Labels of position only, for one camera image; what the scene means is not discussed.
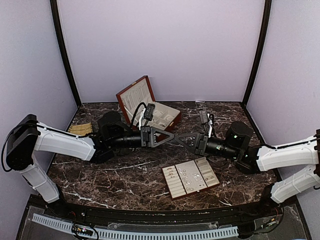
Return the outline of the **red wooden jewelry box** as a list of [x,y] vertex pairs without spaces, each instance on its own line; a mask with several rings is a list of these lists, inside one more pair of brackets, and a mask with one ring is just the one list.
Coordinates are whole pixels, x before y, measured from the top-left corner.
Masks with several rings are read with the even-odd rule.
[[116,98],[128,124],[139,122],[144,106],[140,103],[154,104],[153,118],[148,122],[151,127],[171,132],[181,120],[181,111],[156,101],[147,75],[142,76],[116,94]]

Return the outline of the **red jewelry tray insert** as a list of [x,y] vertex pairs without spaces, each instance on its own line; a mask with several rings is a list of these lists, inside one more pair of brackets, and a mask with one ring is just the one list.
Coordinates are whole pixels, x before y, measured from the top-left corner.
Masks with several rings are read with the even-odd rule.
[[162,173],[173,200],[206,191],[220,184],[205,157],[164,167]]

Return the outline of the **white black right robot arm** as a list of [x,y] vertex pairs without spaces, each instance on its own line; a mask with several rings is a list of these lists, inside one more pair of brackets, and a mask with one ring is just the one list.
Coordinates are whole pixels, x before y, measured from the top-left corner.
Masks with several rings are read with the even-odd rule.
[[197,155],[211,155],[234,161],[235,167],[244,174],[259,174],[269,170],[303,165],[304,168],[292,176],[266,186],[263,195],[255,205],[255,213],[266,217],[275,205],[309,188],[320,188],[320,131],[306,139],[284,145],[250,146],[253,130],[244,122],[233,122],[225,139],[209,133],[183,133],[175,141],[189,152]]

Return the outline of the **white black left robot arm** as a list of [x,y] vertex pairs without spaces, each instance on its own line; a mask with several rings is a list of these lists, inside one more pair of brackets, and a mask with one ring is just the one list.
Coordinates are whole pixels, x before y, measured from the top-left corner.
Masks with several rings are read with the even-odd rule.
[[34,152],[50,152],[101,164],[114,157],[115,149],[155,148],[174,139],[174,134],[153,126],[132,129],[116,111],[107,112],[98,121],[98,131],[84,136],[45,125],[28,114],[7,135],[1,150],[5,172],[17,171],[60,218],[67,218],[70,206],[64,202],[58,186],[38,164]]

